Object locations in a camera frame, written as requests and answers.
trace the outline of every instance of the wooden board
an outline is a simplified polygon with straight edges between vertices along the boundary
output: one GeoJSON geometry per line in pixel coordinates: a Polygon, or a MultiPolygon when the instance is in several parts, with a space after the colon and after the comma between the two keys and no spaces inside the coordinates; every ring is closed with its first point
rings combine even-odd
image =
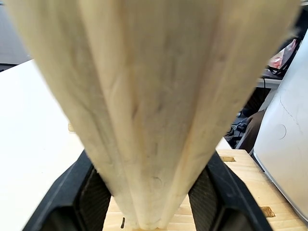
{"type": "Polygon", "coordinates": [[[164,228],[298,12],[297,0],[7,0],[134,228],[164,228]]]}
{"type": "MultiPolygon", "coordinates": [[[[234,160],[225,163],[246,184],[274,231],[308,231],[290,204],[245,150],[226,150],[218,146],[217,151],[222,159],[234,160]]],[[[121,229],[122,221],[123,214],[112,199],[103,231],[132,231],[127,222],[124,224],[124,229],[121,229]]],[[[188,197],[185,198],[165,230],[196,230],[188,197]]]]}

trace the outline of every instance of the white wall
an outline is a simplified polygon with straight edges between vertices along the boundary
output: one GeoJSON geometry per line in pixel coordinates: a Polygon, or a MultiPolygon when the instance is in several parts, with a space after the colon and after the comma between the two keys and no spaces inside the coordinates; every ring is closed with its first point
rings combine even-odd
{"type": "Polygon", "coordinates": [[[0,64],[21,64],[30,59],[5,11],[5,6],[0,5],[0,64]]]}

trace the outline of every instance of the wooden workbench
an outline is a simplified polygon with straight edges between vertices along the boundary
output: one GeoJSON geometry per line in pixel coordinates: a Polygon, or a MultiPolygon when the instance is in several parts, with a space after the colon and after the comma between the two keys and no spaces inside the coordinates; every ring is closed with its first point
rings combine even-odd
{"type": "MultiPolygon", "coordinates": [[[[217,146],[217,152],[227,166],[246,184],[275,231],[308,230],[286,199],[246,151],[232,150],[228,143],[222,139],[217,146]]],[[[123,214],[112,198],[103,231],[131,231],[132,229],[127,223],[121,228],[122,221],[123,214]]],[[[186,197],[168,225],[167,231],[195,230],[189,199],[186,197]]]]}

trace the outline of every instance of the white table surface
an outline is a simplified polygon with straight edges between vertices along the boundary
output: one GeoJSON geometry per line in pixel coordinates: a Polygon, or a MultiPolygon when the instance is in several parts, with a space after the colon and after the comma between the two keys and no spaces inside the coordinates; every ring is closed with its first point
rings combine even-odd
{"type": "Polygon", "coordinates": [[[0,108],[0,231],[20,231],[84,147],[34,60],[0,73],[0,108]]]}

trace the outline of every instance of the light wood plank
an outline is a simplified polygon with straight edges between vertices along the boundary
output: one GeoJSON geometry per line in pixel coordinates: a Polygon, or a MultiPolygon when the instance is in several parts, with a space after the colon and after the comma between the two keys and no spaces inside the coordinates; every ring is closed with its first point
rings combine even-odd
{"type": "MultiPolygon", "coordinates": [[[[307,231],[290,204],[262,172],[245,150],[218,150],[220,156],[234,158],[236,162],[226,162],[230,169],[246,184],[254,199],[264,210],[274,231],[307,231]]],[[[111,200],[103,231],[120,230],[123,214],[114,199],[111,200]]],[[[132,231],[125,223],[125,231],[132,231]]],[[[162,231],[195,231],[189,198],[186,197],[176,211],[170,224],[162,231]]]]}
{"type": "Polygon", "coordinates": [[[134,228],[165,228],[298,1],[8,0],[27,47],[134,228]]]}
{"type": "Polygon", "coordinates": [[[259,166],[245,150],[219,150],[220,156],[229,156],[235,162],[225,164],[246,184],[260,207],[269,207],[274,217],[268,217],[270,225],[275,231],[307,231],[307,227],[300,220],[276,186],[267,178],[259,166]]]}

